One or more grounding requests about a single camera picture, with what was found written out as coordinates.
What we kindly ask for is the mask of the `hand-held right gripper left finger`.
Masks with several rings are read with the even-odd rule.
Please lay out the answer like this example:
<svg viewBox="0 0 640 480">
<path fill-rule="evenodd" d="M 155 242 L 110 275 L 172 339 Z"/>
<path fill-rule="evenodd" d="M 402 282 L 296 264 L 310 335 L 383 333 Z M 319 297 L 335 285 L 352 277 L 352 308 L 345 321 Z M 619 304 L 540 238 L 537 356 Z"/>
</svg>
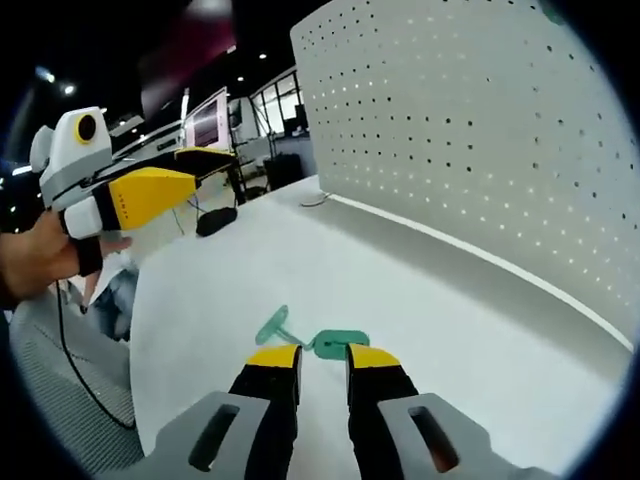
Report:
<svg viewBox="0 0 640 480">
<path fill-rule="evenodd" d="M 226 392 L 159 432 L 154 479 L 284 479 L 297 437 L 302 347 L 259 350 Z"/>
</svg>

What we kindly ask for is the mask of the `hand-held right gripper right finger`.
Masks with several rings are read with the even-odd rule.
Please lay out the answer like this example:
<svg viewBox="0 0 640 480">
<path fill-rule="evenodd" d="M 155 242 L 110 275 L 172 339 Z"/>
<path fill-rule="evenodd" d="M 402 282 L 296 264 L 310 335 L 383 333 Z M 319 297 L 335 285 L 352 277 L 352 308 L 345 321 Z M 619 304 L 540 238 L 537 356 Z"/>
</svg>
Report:
<svg viewBox="0 0 640 480">
<path fill-rule="evenodd" d="M 503 479 L 488 432 L 435 394 L 421 394 L 390 353 L 351 343 L 348 430 L 363 479 Z"/>
</svg>

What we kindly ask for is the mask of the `person's left hand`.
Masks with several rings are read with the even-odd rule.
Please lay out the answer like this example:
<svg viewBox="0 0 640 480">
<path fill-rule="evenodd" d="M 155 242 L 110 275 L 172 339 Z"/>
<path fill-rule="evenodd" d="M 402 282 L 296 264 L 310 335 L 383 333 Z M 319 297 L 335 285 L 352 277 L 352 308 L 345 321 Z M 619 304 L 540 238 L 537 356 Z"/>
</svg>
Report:
<svg viewBox="0 0 640 480">
<path fill-rule="evenodd" d="M 79 272 L 77 249 L 55 211 L 42 213 L 27 231 L 1 234 L 2 310 L 14 310 L 54 282 Z"/>
</svg>

